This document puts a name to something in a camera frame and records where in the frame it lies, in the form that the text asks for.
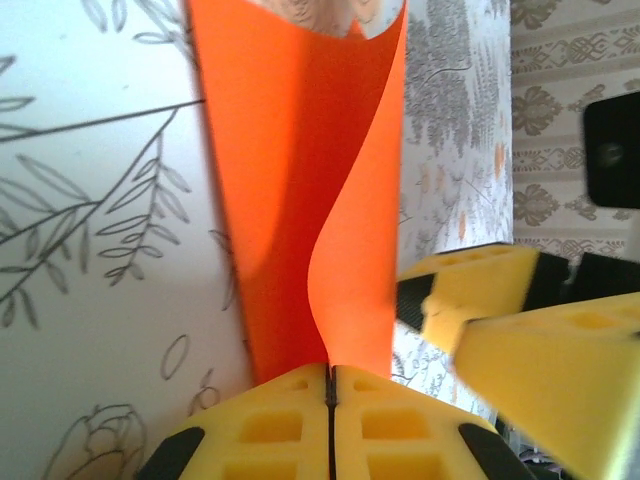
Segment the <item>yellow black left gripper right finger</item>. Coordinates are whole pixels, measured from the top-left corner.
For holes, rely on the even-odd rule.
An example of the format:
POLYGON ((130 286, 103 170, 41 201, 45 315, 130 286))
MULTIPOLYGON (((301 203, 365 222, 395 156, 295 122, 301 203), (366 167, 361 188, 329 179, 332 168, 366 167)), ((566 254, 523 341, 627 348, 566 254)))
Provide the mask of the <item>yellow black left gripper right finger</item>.
POLYGON ((332 369, 337 479, 532 479, 484 418, 349 366, 332 369))

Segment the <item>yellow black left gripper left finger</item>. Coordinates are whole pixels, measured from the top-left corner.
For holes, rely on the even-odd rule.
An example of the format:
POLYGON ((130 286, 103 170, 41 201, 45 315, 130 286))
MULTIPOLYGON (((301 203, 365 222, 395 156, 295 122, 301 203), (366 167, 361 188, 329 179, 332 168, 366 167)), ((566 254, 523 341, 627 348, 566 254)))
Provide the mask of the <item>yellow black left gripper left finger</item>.
POLYGON ((329 479, 327 367, 309 364, 188 417, 139 479, 329 479))

